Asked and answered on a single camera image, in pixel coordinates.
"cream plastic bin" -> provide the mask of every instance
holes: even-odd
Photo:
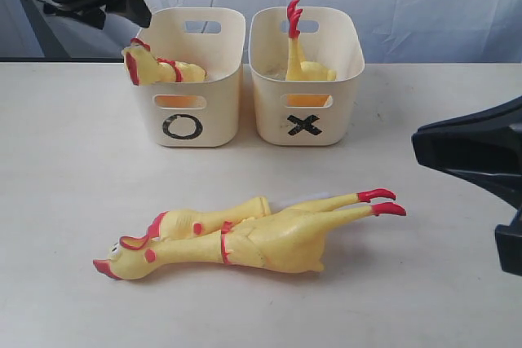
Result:
[[[299,40],[306,59],[336,70],[337,79],[285,81],[288,33],[281,26],[287,21],[286,7],[258,12],[252,19],[249,48],[258,132],[272,144],[330,145],[347,133],[365,59],[347,14],[326,7],[299,8]],[[305,21],[315,21],[318,29],[305,33]]]
[[[190,26],[217,25],[209,33]],[[167,147],[217,147],[238,129],[245,17],[226,8],[178,7],[160,10],[137,38],[156,57],[197,64],[207,71],[203,83],[133,86],[151,138]]]

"tabletop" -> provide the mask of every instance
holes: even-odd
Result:
[[[522,279],[501,271],[493,237],[515,211],[418,165],[410,140],[520,95],[519,64],[367,64],[347,136],[321,148],[257,135],[248,68],[240,130],[220,148],[150,141],[121,64],[0,74],[2,346],[520,344]],[[332,231],[320,274],[196,263],[116,281],[92,265],[164,210],[376,187],[408,216]]]

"yellow rubber chicken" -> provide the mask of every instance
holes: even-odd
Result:
[[[386,189],[311,200],[270,214],[264,197],[213,213],[192,210],[161,214],[143,238],[123,236],[108,259],[95,268],[116,280],[141,279],[157,268],[179,262],[214,262],[284,273],[323,271],[325,236],[336,227],[380,214],[406,215],[391,202],[337,210],[371,202],[395,200]]]
[[[206,71],[198,65],[156,58],[150,46],[133,38],[122,51],[123,61],[132,83],[136,86],[173,81],[202,82]]]
[[[337,73],[316,61],[307,61],[303,48],[299,42],[297,25],[303,9],[296,10],[299,0],[293,0],[287,7],[286,15],[290,22],[288,29],[288,68],[286,70],[287,81],[334,81]]]

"bin opening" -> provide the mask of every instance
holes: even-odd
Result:
[[[285,94],[281,99],[287,108],[329,108],[334,102],[328,94]]]
[[[168,109],[203,109],[206,99],[200,95],[156,95],[154,103],[160,108]]]
[[[288,33],[289,22],[283,20],[281,22],[281,31]],[[300,20],[299,21],[299,32],[301,33],[315,33],[319,30],[319,22],[315,20]]]
[[[186,20],[185,33],[221,33],[221,23],[215,20]]]

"black circle mark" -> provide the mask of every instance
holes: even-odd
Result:
[[[172,132],[169,131],[170,124],[172,124],[174,121],[176,121],[176,119],[179,117],[190,118],[192,121],[194,121],[194,125],[196,126],[196,129],[194,130],[194,132],[192,134],[187,134],[186,136],[179,136],[178,134],[173,134]],[[201,134],[201,132],[203,132],[203,125],[202,125],[201,121],[199,121],[196,117],[191,116],[190,114],[174,114],[163,122],[163,133],[173,139],[192,140],[192,139],[195,139],[196,137],[198,137]]]

